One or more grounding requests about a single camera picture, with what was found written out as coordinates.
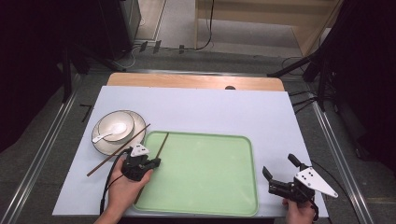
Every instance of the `green tray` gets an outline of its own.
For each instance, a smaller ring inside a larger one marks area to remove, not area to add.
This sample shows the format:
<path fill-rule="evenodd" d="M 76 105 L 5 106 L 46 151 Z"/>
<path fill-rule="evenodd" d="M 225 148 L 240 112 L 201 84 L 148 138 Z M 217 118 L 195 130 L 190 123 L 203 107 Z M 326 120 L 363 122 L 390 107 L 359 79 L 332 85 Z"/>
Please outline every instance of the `green tray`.
<path fill-rule="evenodd" d="M 165 136 L 146 136 L 150 159 Z M 257 213 L 252 148 L 246 137 L 169 133 L 160 158 L 160 167 L 134 205 L 137 210 L 239 217 Z"/>

